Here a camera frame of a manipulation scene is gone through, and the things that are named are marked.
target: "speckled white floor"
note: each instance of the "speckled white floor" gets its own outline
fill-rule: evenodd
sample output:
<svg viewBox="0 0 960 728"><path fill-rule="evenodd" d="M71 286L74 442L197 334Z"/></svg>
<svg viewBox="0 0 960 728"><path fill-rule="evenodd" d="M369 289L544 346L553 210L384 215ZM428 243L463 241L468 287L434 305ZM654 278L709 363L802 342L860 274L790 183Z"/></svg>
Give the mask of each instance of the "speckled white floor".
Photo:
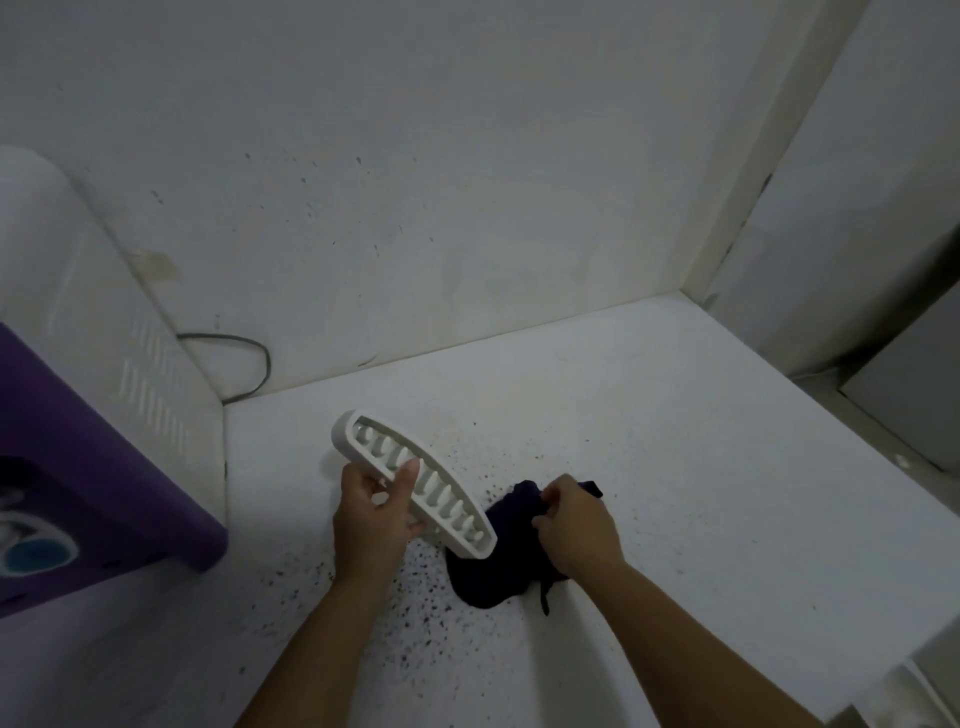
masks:
<svg viewBox="0 0 960 728"><path fill-rule="evenodd" d="M329 429L352 407L417 432L486 502L596 480L628 558L820 717L960 611L951 513L673 295L232 405L228 557L67 661L51 724L232 724L328 584ZM550 601L471 609L412 545L353 724L656 725L583 594Z"/></svg>

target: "person's left hand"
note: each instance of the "person's left hand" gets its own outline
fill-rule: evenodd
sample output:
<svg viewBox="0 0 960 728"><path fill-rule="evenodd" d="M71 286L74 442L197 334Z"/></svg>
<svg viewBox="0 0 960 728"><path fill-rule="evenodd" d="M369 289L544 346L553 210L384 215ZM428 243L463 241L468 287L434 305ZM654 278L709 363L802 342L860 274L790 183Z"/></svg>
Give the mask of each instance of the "person's left hand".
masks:
<svg viewBox="0 0 960 728"><path fill-rule="evenodd" d="M377 598L386 596L407 542L424 529L423 523L407 524L419 472L420 461L408 460L386 489L387 502L374 505L372 495L384 489L352 463L344 466L340 507L333 516L335 582L360 585Z"/></svg>

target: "wall stain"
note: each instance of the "wall stain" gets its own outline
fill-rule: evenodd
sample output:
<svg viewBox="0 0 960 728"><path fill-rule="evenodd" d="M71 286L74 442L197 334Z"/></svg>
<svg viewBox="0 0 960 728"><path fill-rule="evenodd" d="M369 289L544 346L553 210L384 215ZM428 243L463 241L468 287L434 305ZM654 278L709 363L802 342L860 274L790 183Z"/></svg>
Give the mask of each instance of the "wall stain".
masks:
<svg viewBox="0 0 960 728"><path fill-rule="evenodd" d="M127 262L142 283L180 280L182 275L173 258L160 251L132 251L127 253Z"/></svg>

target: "blue circle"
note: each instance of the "blue circle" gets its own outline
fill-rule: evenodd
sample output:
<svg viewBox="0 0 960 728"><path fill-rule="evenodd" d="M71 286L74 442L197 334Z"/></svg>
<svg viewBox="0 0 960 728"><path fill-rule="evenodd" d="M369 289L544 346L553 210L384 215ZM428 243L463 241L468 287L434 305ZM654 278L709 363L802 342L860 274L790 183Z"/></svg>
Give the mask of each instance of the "blue circle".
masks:
<svg viewBox="0 0 960 728"><path fill-rule="evenodd" d="M7 550L7 570L13 573L35 573L66 564L70 549L53 539L24 541Z"/></svg>

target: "hand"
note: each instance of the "hand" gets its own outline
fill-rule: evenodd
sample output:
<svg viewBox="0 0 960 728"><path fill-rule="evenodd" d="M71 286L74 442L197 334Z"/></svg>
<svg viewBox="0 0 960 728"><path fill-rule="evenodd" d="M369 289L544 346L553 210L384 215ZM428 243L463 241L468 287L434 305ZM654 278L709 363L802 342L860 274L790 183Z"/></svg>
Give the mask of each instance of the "hand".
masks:
<svg viewBox="0 0 960 728"><path fill-rule="evenodd" d="M360 585L376 598L386 596L407 542L424 529L422 523L407 524L419 472L420 461L408 460L384 489L352 463L344 466L340 507L333 515L335 582ZM387 502L374 505L371 496L383 490L389 494Z"/></svg>
<svg viewBox="0 0 960 728"><path fill-rule="evenodd" d="M543 489L540 497L550 504L533 526L551 563L574 581L600 566L624 562L613 518L600 498L587 493L570 475L561 475Z"/></svg>

